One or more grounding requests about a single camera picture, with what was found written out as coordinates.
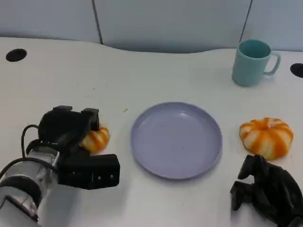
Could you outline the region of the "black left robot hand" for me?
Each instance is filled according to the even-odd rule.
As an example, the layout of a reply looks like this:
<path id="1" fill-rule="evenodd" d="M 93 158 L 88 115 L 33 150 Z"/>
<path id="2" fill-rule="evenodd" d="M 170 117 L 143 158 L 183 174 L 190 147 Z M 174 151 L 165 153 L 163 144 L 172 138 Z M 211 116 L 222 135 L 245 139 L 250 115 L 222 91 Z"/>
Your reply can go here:
<path id="1" fill-rule="evenodd" d="M 71 106 L 57 106 L 45 113 L 39 123 L 38 137 L 67 158 L 75 154 L 91 131 L 99 130 L 99 110 L 85 108 L 81 112 Z"/>

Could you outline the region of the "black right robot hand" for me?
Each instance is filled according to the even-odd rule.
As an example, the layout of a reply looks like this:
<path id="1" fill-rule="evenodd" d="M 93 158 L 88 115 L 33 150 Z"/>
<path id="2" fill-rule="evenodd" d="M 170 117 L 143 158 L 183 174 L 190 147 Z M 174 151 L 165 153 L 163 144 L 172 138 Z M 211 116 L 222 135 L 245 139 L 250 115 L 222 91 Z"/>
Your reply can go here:
<path id="1" fill-rule="evenodd" d="M 231 209 L 250 203 L 278 227 L 303 225 L 303 194 L 295 179 L 261 155 L 247 155 L 231 190 Z"/>

